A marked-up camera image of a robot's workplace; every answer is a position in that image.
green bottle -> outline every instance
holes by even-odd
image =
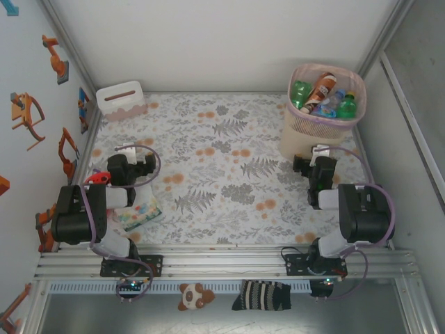
[[[312,85],[304,81],[295,81],[291,90],[291,101],[292,104],[297,108],[301,109],[305,105],[309,93],[312,90]]]
[[[357,105],[355,103],[355,94],[353,91],[348,91],[343,101],[340,102],[337,108],[337,118],[355,118],[355,112],[357,111]]]

black mounting plate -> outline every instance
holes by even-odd
[[[286,272],[287,276],[313,276],[316,278],[318,275],[313,271],[310,271],[307,254],[286,254]],[[318,273],[323,273],[323,276],[347,276],[348,270],[346,263],[340,258],[326,259],[323,258],[323,263],[318,264]]]
[[[163,256],[162,255],[139,255],[139,258],[142,262],[148,264],[152,270],[154,277],[161,277],[162,274],[162,263]],[[102,260],[100,267],[100,276],[101,277],[125,277],[121,272],[116,270],[116,262],[117,260]],[[148,277],[148,270],[143,267],[144,270],[140,270],[133,277]]]

snack package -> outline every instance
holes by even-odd
[[[113,220],[122,224],[122,228],[128,232],[137,228],[162,213],[161,206],[152,192],[152,185],[146,184],[136,188],[136,199],[132,207],[115,209]]]

leaf pattern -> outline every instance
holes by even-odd
[[[215,131],[215,134],[218,133],[219,137],[221,137],[221,132],[226,136],[230,136],[230,134],[237,136],[244,130],[247,124],[247,122],[242,122],[240,120],[223,120],[222,123],[217,124],[212,128]]]
[[[337,212],[308,206],[308,180],[280,155],[286,95],[145,98],[149,105],[157,103],[145,115],[118,122],[101,119],[83,175],[94,173],[93,168],[106,170],[107,158],[122,143],[148,141],[161,156],[152,190],[162,215],[129,233],[109,220],[117,233],[139,234],[139,242],[149,244],[294,244],[308,232],[321,237],[338,226]],[[350,132],[341,146],[355,149]],[[136,153],[139,159],[144,154]],[[333,157],[341,182],[364,180],[358,160],[344,152],[333,152]]]
[[[272,159],[260,159],[255,158],[252,159],[248,164],[244,164],[241,166],[241,170],[243,170],[243,175],[247,174],[250,179],[250,174],[259,177],[260,175],[264,175],[268,177],[275,170],[275,167],[278,165],[277,160]]]
[[[190,190],[184,197],[179,197],[175,200],[176,210],[181,208],[181,213],[184,214],[184,209],[193,213],[192,209],[198,209],[204,212],[207,209],[207,205],[210,206],[211,202],[215,199],[215,193],[207,193],[204,191],[196,191],[196,189],[191,192]]]

white wall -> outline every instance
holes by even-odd
[[[396,0],[53,0],[101,88],[285,91],[317,61],[356,70]]]
[[[414,250],[436,319],[445,331],[445,216],[410,131],[379,63],[365,79],[368,106],[359,123],[377,183],[396,204],[398,248]]]
[[[10,189],[0,196],[0,312],[23,290],[34,274],[39,253],[35,214],[45,212],[57,201],[60,187],[66,184],[58,141],[66,127],[82,153],[87,132],[80,133],[77,99],[82,86],[70,66],[70,80],[56,83],[50,54],[42,45],[42,34],[54,33],[35,0],[14,0],[18,17],[7,17],[0,6],[0,175],[10,181]],[[65,52],[56,47],[66,60]],[[46,136],[30,151],[34,138],[24,126],[12,130],[19,120],[11,120],[10,94],[27,92],[42,107],[46,119],[35,126]],[[37,111],[31,108],[33,120]],[[67,144],[65,155],[74,160]]]

